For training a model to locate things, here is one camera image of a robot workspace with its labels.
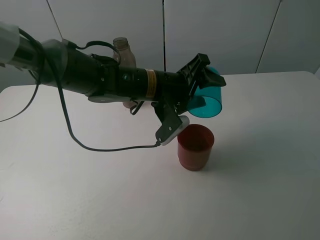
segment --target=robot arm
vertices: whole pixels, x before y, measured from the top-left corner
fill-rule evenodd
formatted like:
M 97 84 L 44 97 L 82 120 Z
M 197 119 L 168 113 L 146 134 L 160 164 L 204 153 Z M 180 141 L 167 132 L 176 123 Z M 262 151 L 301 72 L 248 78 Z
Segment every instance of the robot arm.
M 11 37 L 5 38 L 4 33 L 7 36 L 10 34 Z M 101 43 L 109 44 L 93 41 L 87 46 L 101 45 Z M 0 24 L 0 44 L 1 48 L 11 46 L 11 52 L 6 58 L 0 56 L 0 61 L 38 74 L 42 70 L 41 84 L 58 87 L 48 61 L 43 61 L 44 56 L 29 40 L 17 36 L 14 27 Z M 181 70 L 174 73 L 121 67 L 110 57 L 84 54 L 78 50 L 84 48 L 65 39 L 48 40 L 41 45 L 46 56 L 54 63 L 63 89 L 86 95 L 89 101 L 95 103 L 129 100 L 152 102 L 155 114 L 162 123 L 155 133 L 161 145 L 168 144 L 189 124 L 189 119 L 180 116 L 181 114 L 191 108 L 205 105 L 201 97 L 192 102 L 197 87 L 202 89 L 226 85 L 222 76 L 207 67 L 210 61 L 205 54 L 199 53 Z

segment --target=black cable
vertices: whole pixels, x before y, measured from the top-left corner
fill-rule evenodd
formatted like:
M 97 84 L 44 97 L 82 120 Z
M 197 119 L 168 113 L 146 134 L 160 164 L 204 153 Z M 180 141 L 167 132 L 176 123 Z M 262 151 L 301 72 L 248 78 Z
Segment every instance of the black cable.
M 53 74 L 53 76 L 55 78 L 55 81 L 56 81 L 56 85 L 57 85 L 57 88 L 58 88 L 59 97 L 60 97 L 60 101 L 61 101 L 61 106 L 62 106 L 62 110 L 63 110 L 63 114 L 64 114 L 64 118 L 65 118 L 65 122 L 66 122 L 66 125 L 67 125 L 67 128 L 68 128 L 69 134 L 70 134 L 71 138 L 77 144 L 79 144 L 84 149 L 87 149 L 89 151 L 95 151 L 95 152 L 117 152 L 117 151 L 130 150 L 130 149 L 155 148 L 155 147 L 160 146 L 160 142 L 157 141 L 154 145 L 129 146 L 129 147 L 123 147 L 123 148 L 116 148 L 116 149 L 97 149 L 97 148 L 88 147 L 88 146 L 84 145 L 82 142 L 80 142 L 76 138 L 76 136 L 74 135 L 72 127 L 71 127 L 71 123 L 70 123 L 70 119 L 69 119 L 69 115 L 68 115 L 68 110 L 67 110 L 67 106 L 66 106 L 66 101 L 65 101 L 65 97 L 64 97 L 64 92 L 63 92 L 63 88 L 62 88 L 62 85 L 61 85 L 61 82 L 60 82 L 58 70 L 57 70 L 57 67 L 56 67 L 55 63 L 53 62 L 53 60 L 50 57 L 48 57 L 48 55 L 45 52 L 45 50 L 43 49 L 42 45 L 40 43 L 38 43 L 32 36 L 30 36 L 28 33 L 26 33 L 25 31 L 23 31 L 20 28 L 19 28 L 19 32 L 20 32 L 20 34 L 22 36 L 24 36 L 30 42 L 37 43 L 38 47 L 41 49 L 41 52 L 42 52 L 44 58 L 47 60 L 47 63 L 49 65 L 49 67 L 50 67 L 50 69 L 52 71 L 52 74 Z
M 116 64 L 108 64 L 109 66 L 119 66 L 121 64 L 121 55 L 117 48 L 115 48 L 112 44 L 105 42 L 105 41 L 89 41 L 84 47 L 79 47 L 77 44 L 72 43 L 76 49 L 84 50 L 91 46 L 104 46 L 112 49 L 119 55 L 119 61 Z
M 29 72 L 29 74 L 31 75 L 31 77 L 33 77 L 33 79 L 34 79 L 35 81 L 38 81 L 38 79 L 36 78 L 36 76 L 35 76 L 35 74 L 34 74 L 33 71 L 28 70 L 28 72 Z
M 34 90 L 34 92 L 33 92 L 33 95 L 32 95 L 32 97 L 31 97 L 30 101 L 28 102 L 28 104 L 24 107 L 24 109 L 22 109 L 19 113 L 17 113 L 16 115 L 14 115 L 14 116 L 12 116 L 12 117 L 9 117 L 9 118 L 7 118 L 7 119 L 1 120 L 0 123 L 2 123 L 2 122 L 4 122 L 4 121 L 7 121 L 7 120 L 10 120 L 10 119 L 13 119 L 13 118 L 15 118 L 16 116 L 19 116 L 20 114 L 22 114 L 25 110 L 27 110 L 27 108 L 28 108 L 28 107 L 32 104 L 32 102 L 34 101 L 35 96 L 36 96 L 36 94 L 37 94 L 37 92 L 38 92 L 38 88 L 39 88 L 39 84 L 37 84 L 37 85 L 35 86 L 35 90 Z
M 131 107 L 131 108 L 130 108 L 130 114 L 133 115 L 133 116 L 136 115 L 137 112 L 139 111 L 139 109 L 140 109 L 140 108 L 142 107 L 142 105 L 144 104 L 144 102 L 145 102 L 145 101 L 141 101 L 139 104 Z

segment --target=clear plastic bottle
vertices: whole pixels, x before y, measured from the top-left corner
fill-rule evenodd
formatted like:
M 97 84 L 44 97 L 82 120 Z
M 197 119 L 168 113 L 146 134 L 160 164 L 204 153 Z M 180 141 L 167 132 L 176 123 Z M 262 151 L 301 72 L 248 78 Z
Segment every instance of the clear plastic bottle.
M 116 49 L 118 49 L 120 56 L 121 56 L 121 63 L 120 66 L 122 67 L 129 67 L 129 68 L 136 68 L 136 58 L 135 55 L 131 52 L 130 45 L 128 43 L 128 39 L 125 37 L 117 37 L 113 40 L 113 45 Z M 119 55 L 113 51 L 113 59 L 117 62 L 119 61 Z M 123 106 L 130 109 L 133 106 L 137 105 L 133 101 L 125 101 L 123 102 Z

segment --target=white tabletop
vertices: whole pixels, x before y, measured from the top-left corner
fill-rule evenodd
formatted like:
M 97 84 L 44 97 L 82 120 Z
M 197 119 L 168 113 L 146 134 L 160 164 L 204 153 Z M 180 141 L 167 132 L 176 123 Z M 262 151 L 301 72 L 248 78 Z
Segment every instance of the white tabletop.
M 320 80 L 308 72 L 226 75 L 220 115 L 191 123 L 215 143 L 203 171 L 177 140 L 91 152 L 70 138 L 58 90 L 41 86 L 0 123 L 1 240 L 315 240 L 320 225 Z M 0 94 L 0 119 L 34 86 Z M 65 91 L 75 135 L 94 148 L 154 144 L 150 105 L 131 116 Z

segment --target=red plastic cup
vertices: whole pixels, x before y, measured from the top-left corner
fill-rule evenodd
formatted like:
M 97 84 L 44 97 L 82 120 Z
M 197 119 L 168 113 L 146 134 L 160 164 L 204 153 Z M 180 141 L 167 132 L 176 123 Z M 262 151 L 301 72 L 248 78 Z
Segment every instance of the red plastic cup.
M 205 126 L 190 124 L 178 135 L 180 164 L 190 171 L 201 170 L 209 160 L 215 137 Z

